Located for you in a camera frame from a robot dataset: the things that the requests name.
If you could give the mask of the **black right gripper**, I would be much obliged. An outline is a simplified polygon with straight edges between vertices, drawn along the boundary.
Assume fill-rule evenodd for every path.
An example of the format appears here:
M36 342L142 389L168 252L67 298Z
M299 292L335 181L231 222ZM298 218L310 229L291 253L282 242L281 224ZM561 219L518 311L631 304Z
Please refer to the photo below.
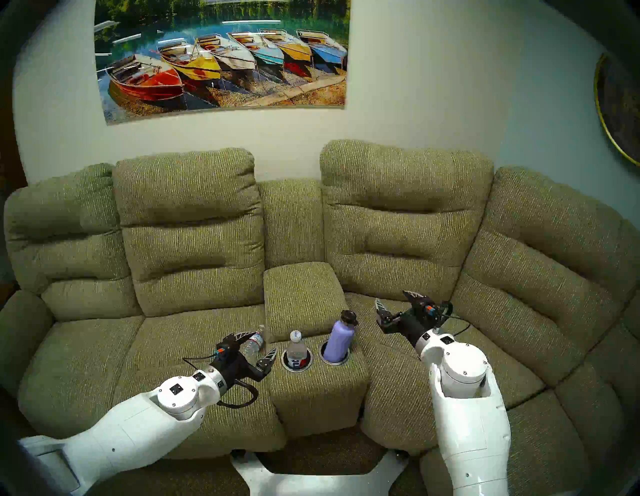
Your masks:
M411 307L404 312L390 312L381 299L376 298L376 319L384 334L401 334L415 346L428 331L440 328L453 314L453 304L443 301L436 304L430 297L411 290L402 291Z

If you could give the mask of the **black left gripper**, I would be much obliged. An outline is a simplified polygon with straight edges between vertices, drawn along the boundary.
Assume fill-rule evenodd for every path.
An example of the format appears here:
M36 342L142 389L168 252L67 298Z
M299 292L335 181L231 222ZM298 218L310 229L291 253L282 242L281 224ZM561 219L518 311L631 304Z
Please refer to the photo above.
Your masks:
M227 341L216 344L214 360L210 363L222 379L214 379L219 391L228 391L236 383L236 380L250 378L255 382L261 382L265 373L270 373L278 358L278 350L272 349L268 354L251 365L241 353L241 348L247 340L256 335L256 331L242 331L231 333Z

